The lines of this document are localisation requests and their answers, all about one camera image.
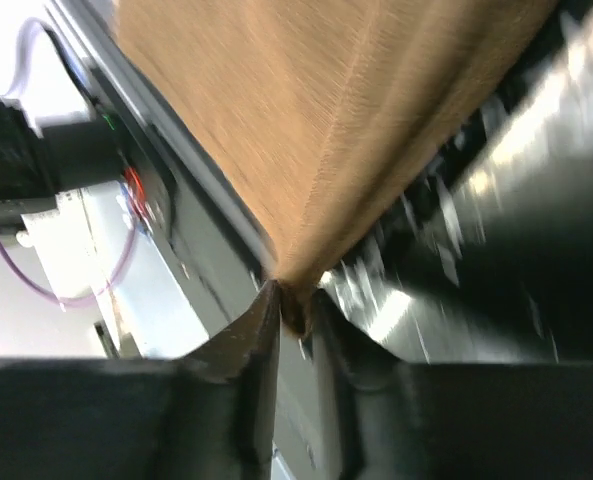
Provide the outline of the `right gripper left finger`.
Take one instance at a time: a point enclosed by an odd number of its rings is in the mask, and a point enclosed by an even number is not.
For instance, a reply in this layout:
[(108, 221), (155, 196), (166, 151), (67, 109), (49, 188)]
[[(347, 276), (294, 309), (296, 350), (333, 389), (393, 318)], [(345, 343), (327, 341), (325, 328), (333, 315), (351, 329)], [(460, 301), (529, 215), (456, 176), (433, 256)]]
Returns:
[(0, 479), (269, 478), (280, 296), (177, 359), (0, 359)]

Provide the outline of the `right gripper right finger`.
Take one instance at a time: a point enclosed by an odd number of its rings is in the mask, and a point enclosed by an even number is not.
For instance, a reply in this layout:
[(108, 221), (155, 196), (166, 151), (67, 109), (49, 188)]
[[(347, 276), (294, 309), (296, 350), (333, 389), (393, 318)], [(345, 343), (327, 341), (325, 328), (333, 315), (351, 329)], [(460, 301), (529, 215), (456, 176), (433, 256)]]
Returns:
[(331, 479), (593, 479), (593, 364), (410, 364), (314, 295)]

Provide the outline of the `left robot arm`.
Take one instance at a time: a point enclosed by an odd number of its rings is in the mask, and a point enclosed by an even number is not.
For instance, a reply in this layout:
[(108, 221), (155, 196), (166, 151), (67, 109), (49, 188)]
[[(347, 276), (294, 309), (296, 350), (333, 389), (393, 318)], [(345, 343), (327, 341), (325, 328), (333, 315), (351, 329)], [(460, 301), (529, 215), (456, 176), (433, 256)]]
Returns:
[(20, 105), (0, 98), (0, 217), (56, 207), (60, 193), (120, 179), (116, 130), (101, 117), (31, 128)]

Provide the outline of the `brown cloth napkin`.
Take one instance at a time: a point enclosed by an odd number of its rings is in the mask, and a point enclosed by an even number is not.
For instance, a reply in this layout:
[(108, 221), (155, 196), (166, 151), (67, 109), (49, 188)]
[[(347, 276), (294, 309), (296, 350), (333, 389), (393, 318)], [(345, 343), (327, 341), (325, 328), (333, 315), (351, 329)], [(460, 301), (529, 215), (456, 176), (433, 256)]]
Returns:
[(283, 322), (495, 89), (551, 1), (121, 1), (116, 41), (267, 233)]

